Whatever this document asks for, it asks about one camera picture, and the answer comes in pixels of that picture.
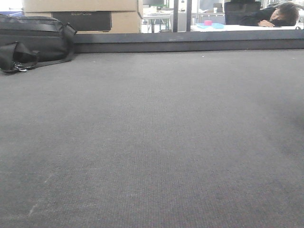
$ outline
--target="white desk surface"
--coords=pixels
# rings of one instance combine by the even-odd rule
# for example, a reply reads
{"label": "white desk surface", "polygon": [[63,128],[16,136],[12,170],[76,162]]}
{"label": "white desk surface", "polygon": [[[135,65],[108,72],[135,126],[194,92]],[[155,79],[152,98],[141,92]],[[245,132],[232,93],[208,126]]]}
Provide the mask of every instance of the white desk surface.
{"label": "white desk surface", "polygon": [[300,27],[303,29],[303,23],[297,24],[295,26],[282,26],[282,27],[260,27],[260,26],[243,26],[243,25],[224,25],[224,28],[199,28],[197,25],[191,26],[191,31],[197,31],[197,32],[210,32],[210,31],[251,31],[251,30],[293,30],[296,27]]}

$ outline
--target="black panel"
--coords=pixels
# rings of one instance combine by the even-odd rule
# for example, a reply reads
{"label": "black panel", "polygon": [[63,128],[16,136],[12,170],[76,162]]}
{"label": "black panel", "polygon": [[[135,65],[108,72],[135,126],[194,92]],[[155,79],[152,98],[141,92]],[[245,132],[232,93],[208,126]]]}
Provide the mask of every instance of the black panel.
{"label": "black panel", "polygon": [[52,17],[70,23],[78,31],[110,31],[112,28],[110,11],[53,12]]}

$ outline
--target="chair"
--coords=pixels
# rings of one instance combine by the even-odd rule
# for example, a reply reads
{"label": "chair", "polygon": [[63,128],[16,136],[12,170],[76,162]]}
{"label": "chair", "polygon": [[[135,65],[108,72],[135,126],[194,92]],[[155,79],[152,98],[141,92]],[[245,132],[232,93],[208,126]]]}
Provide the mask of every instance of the chair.
{"label": "chair", "polygon": [[224,3],[226,25],[238,25],[242,16],[257,12],[261,8],[260,1],[230,1]]}

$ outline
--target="blue tray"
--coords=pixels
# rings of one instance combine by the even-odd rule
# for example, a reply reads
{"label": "blue tray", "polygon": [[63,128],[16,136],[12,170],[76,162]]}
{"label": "blue tray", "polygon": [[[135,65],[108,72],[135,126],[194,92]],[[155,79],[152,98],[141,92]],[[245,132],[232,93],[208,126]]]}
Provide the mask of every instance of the blue tray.
{"label": "blue tray", "polygon": [[212,23],[212,25],[204,25],[204,23],[198,23],[196,25],[201,29],[206,29],[209,27],[213,27],[214,29],[223,29],[224,28],[223,24],[218,24],[218,23]]}

